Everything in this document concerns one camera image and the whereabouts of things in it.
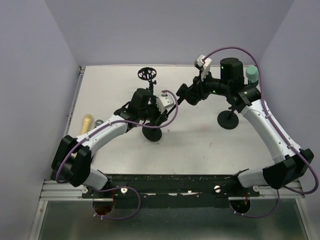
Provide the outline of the black round-base clip stand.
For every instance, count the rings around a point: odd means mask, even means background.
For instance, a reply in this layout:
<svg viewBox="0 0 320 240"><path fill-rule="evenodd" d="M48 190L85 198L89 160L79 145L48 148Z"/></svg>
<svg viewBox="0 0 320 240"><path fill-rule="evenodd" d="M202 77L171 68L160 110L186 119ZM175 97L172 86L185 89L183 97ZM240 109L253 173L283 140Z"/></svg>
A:
<svg viewBox="0 0 320 240"><path fill-rule="evenodd" d="M175 110L174 116L172 119L167 122L165 125L169 125L177 116L178 114L178 106L184 100L184 94L188 89L186 84L182 84L178 91L176 92L176 96L173 93L169 93L167 90L163 90L161 95L156 98L155 105L157 106L159 114L154 115L147 123L147 126L151 127L159 127L165 121L168 120L169 114ZM148 128L143 127L142 133L144 137L151 141L157 142L162 138L162 130L160 128Z"/></svg>

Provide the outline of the black tripod shock-mount stand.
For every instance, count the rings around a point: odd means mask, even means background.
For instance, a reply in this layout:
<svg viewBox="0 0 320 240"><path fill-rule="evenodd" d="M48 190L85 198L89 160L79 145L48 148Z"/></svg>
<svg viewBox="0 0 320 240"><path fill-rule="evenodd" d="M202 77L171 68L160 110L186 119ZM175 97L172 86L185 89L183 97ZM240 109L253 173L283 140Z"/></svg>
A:
<svg viewBox="0 0 320 240"><path fill-rule="evenodd" d="M157 71L152 67L143 67L137 72L139 79L147 81L149 84L148 90L153 94L154 85L157 84L155 77L157 76Z"/></svg>

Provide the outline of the black silver-head microphone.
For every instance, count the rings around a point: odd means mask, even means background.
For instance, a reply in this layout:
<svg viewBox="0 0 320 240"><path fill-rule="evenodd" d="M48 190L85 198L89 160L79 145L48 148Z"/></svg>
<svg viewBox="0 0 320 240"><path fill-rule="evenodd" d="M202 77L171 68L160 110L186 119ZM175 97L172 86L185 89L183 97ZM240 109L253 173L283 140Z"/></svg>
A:
<svg viewBox="0 0 320 240"><path fill-rule="evenodd" d="M97 119L97 120L94 122L94 128L99 127L99 126L102 125L103 123L104 123L103 120Z"/></svg>

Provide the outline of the beige microphone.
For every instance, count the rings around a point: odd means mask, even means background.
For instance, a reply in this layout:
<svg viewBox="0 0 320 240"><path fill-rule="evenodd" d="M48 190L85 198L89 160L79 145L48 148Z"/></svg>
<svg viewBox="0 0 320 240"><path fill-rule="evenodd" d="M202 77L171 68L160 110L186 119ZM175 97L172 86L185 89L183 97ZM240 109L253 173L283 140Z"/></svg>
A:
<svg viewBox="0 0 320 240"><path fill-rule="evenodd" d="M85 114L82 120L80 136L87 134L90 131L92 122L93 122L93 116L91 114ZM75 152L71 154L71 157L73 157L74 159L77 157L79 148L80 146L76 148Z"/></svg>

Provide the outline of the teal microphone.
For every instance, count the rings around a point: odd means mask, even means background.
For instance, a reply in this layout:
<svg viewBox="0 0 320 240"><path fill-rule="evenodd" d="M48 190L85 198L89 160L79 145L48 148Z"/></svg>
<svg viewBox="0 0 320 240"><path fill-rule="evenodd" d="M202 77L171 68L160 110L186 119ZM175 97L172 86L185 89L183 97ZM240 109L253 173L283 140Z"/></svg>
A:
<svg viewBox="0 0 320 240"><path fill-rule="evenodd" d="M255 65L250 65L246 68L245 75L248 80L248 84L257 85L259 82L259 70Z"/></svg>

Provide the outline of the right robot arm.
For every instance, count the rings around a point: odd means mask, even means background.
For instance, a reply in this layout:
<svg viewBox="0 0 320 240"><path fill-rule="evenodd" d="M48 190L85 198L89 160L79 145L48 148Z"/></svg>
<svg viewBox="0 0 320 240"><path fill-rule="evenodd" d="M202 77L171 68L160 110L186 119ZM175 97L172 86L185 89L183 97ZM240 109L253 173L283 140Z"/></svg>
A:
<svg viewBox="0 0 320 240"><path fill-rule="evenodd" d="M203 54L195 60L199 76L193 79L191 86L183 86L184 99L195 106L210 94L226 97L231 110L218 115L220 125L225 129L233 129L231 118L234 117L234 111L240 113L261 137L274 162L263 168L242 171L238 179L230 183L230 191L241 196L253 186L270 186L278 190L302 177L314 153L309 148L301 148L273 118L257 87L258 68L254 65L243 68L238 58L224 58L220 61L220 78L214 78L210 72L211 62Z"/></svg>

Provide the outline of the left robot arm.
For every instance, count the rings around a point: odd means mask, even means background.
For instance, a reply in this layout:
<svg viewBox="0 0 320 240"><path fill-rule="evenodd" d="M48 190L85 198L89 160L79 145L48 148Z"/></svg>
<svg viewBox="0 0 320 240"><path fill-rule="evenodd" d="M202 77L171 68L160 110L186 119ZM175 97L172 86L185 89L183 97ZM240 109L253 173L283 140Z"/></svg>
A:
<svg viewBox="0 0 320 240"><path fill-rule="evenodd" d="M69 183L93 188L101 198L111 191L109 177L92 168L96 153L113 139L141 127L144 137L157 142L162 138L161 129L167 126L168 109L175 105L175 97L164 90L154 95L148 88L138 88L129 102L117 109L113 115L92 130L84 130L81 135L66 135L60 141L51 168L59 184Z"/></svg>

